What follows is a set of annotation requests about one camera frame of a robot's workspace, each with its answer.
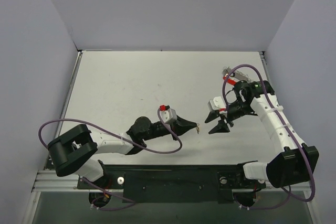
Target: small object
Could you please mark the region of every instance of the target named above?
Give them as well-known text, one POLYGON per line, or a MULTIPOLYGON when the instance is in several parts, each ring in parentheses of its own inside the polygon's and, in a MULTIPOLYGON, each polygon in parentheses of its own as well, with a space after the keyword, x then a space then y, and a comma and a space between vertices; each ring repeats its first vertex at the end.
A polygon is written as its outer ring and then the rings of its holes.
POLYGON ((173 124, 177 120, 176 111, 173 109, 161 111, 160 116, 165 124, 173 124))
POLYGON ((160 111, 165 111, 166 110, 166 105, 161 105, 160 106, 160 111))
POLYGON ((109 197, 107 194, 105 194, 105 196, 104 196, 104 198, 103 198, 103 201, 106 202, 106 201, 109 200, 109 198, 110 198, 110 197, 109 197))
POLYGON ((231 85, 234 86, 237 82, 234 81, 234 80, 232 80, 231 78, 229 78, 229 79, 227 80, 227 83, 229 83, 229 84, 231 84, 231 85))
POLYGON ((225 108, 226 105, 222 97, 214 97, 211 100, 209 100, 208 107, 210 111, 214 112, 222 108, 225 108))
POLYGON ((223 185, 227 183, 227 180, 226 180, 225 177, 221 177, 221 178, 219 179, 219 181, 220 181, 220 183, 223 184, 223 185))
POLYGON ((119 177, 118 179, 117 179, 117 182, 118 182, 118 184, 119 185, 122 185, 122 184, 124 184, 124 178, 123 177, 119 177))
MULTIPOLYGON (((224 67, 223 69, 223 79, 225 79, 225 77, 231 72, 231 68, 230 67, 224 67)), ((244 74, 240 71, 235 71, 234 73, 232 73, 231 77, 235 77, 237 78, 239 81, 247 81, 247 82, 252 82, 252 80, 248 77, 247 74, 244 74)))

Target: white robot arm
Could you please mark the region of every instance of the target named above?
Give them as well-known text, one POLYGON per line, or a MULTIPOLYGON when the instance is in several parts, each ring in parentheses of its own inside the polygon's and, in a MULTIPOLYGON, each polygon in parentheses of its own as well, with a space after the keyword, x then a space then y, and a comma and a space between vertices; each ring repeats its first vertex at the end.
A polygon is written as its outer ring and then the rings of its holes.
MULTIPOLYGON (((169 106, 160 106, 160 117, 177 136, 197 127, 197 123, 179 117, 169 106)), ((162 122, 151 123, 142 116, 128 131, 115 136, 91 132, 85 124, 75 126, 48 144, 57 176, 74 173, 103 186, 106 183, 104 164, 91 156, 101 153, 136 154, 147 147, 145 141, 170 134, 162 122)))
POLYGON ((270 163, 249 162, 243 164, 246 179, 257 179, 271 182, 274 187, 292 185, 309 180, 305 164, 292 137, 285 130, 285 126, 293 133, 298 143, 305 151, 310 166, 314 171, 319 153, 314 146, 308 147, 299 137, 283 113, 278 99, 271 85, 264 81, 268 98, 274 105, 271 108, 264 95, 260 82, 239 81, 234 84, 237 100, 228 108, 222 97, 215 97, 208 103, 210 113, 205 123, 220 118, 218 125, 209 134, 230 132, 229 126, 233 120, 244 115, 258 116, 272 140, 277 156, 270 163), (276 111, 280 113, 285 125, 280 121, 276 111))

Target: metal frame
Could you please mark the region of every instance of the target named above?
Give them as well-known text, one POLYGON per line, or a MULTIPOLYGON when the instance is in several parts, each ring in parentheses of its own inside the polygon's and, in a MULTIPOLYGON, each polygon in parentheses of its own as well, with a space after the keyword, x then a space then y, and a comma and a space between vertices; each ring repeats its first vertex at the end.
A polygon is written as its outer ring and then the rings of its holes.
MULTIPOLYGON (((78 175, 69 175, 66 177, 57 177, 54 170, 39 170, 36 176, 35 183, 33 185, 34 193, 40 193, 44 191, 71 191, 71 192, 83 192, 83 191, 99 191, 95 189, 77 189, 78 175)), ((309 183, 301 183, 293 185, 292 191, 309 191, 309 183)), ((109 189, 111 192, 123 192, 123 189, 109 189)), ((245 192, 251 191, 251 189, 232 189, 233 192, 245 192)), ((266 188, 263 191, 282 191, 281 188, 274 188, 269 182, 266 182, 266 188)))
MULTIPOLYGON (((64 116, 67 112, 70 97, 71 97, 71 93, 72 93, 72 90, 73 90, 74 85, 75 85, 75 80, 76 80, 76 77, 77 77, 79 65, 80 65, 80 62, 81 62, 81 59, 82 59, 82 54, 83 54, 82 51, 78 52, 76 63, 73 67, 73 71, 72 71, 72 75, 71 75, 69 89, 68 89, 67 96, 66 96, 64 104, 63 104, 63 108, 62 108, 60 118, 64 118, 64 116)), ((54 138, 59 136, 61 129, 62 129, 62 122, 59 122, 58 125, 57 125, 57 128, 56 128, 56 131, 55 131, 54 138)), ((22 224, 33 223, 34 215, 35 215, 35 212, 36 212, 36 209, 37 209, 37 204, 38 204, 38 201, 40 199, 40 194, 41 194, 40 191, 34 191, 34 190, 31 191, 31 195, 30 195, 30 198, 29 198, 29 201, 28 201, 28 205, 27 205, 27 208, 26 208, 25 215, 24 215, 23 220, 22 220, 22 224)))
MULTIPOLYGON (((264 52, 259 52, 260 53, 260 58, 262 61, 262 65, 264 67, 266 77, 268 81, 270 81, 270 76, 268 73, 267 65, 266 65, 266 60, 264 56, 264 52)), ((81 58, 82 58, 83 51, 78 52, 78 57, 72 72, 71 80, 70 80, 70 86, 69 90, 62 108, 62 112, 60 115, 60 118, 64 118, 68 104, 70 101, 71 93, 74 88, 76 76, 79 70, 81 58)), ((62 122, 58 123, 56 132, 55 132, 55 137, 58 137, 60 134, 62 128, 62 122)), ((33 189, 31 191, 30 199, 28 202, 28 206, 26 208, 26 212, 22 221, 22 224, 31 224, 33 223, 34 216, 36 213, 38 201, 40 199, 40 194, 41 192, 50 192, 50 191, 55 191, 55 192, 95 192, 98 190, 94 189, 77 189, 77 184, 78 184, 78 176, 77 175, 70 175, 66 177, 57 177, 56 172, 54 170, 39 170, 36 179, 33 185, 33 189)), ((266 183, 266 188, 263 189, 264 191, 272 192, 272 191, 282 191, 281 188, 274 188, 270 183, 266 183)), ((111 189, 109 191, 113 192, 123 192, 123 189, 111 189)), ((233 189, 233 192, 244 192, 244 191, 250 191, 250 189, 233 189)), ((303 191, 305 197, 308 197, 310 195, 310 185, 309 183, 301 183, 297 185, 292 186, 292 191, 303 191)), ((318 206, 315 200, 312 202, 308 202, 308 209, 311 215, 311 219, 313 223, 321 223, 319 211, 318 211, 318 206)))

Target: gray wall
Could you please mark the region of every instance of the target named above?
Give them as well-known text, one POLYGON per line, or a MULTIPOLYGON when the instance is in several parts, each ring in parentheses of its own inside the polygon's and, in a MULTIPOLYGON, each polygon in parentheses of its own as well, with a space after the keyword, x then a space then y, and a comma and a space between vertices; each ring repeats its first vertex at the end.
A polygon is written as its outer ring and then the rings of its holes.
POLYGON ((265 50, 294 0, 52 0, 79 49, 265 50))
POLYGON ((336 219, 336 0, 295 0, 266 51, 286 115, 320 152, 315 172, 323 223, 336 219))
POLYGON ((0 223, 20 223, 77 51, 51 0, 0 0, 0 31, 0 223))

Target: screw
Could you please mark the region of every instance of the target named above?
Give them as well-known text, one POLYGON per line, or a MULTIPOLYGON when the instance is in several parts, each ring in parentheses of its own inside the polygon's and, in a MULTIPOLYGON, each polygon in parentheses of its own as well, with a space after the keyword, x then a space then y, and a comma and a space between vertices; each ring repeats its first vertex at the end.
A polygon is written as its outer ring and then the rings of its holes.
POLYGON ((124 178, 123 178, 123 177, 119 177, 119 178, 117 179, 117 182, 118 182, 119 185, 124 184, 124 178))
POLYGON ((221 177, 220 179, 219 179, 219 182, 221 183, 221 184, 226 184, 227 183, 227 180, 226 180, 226 178, 225 177, 221 177))

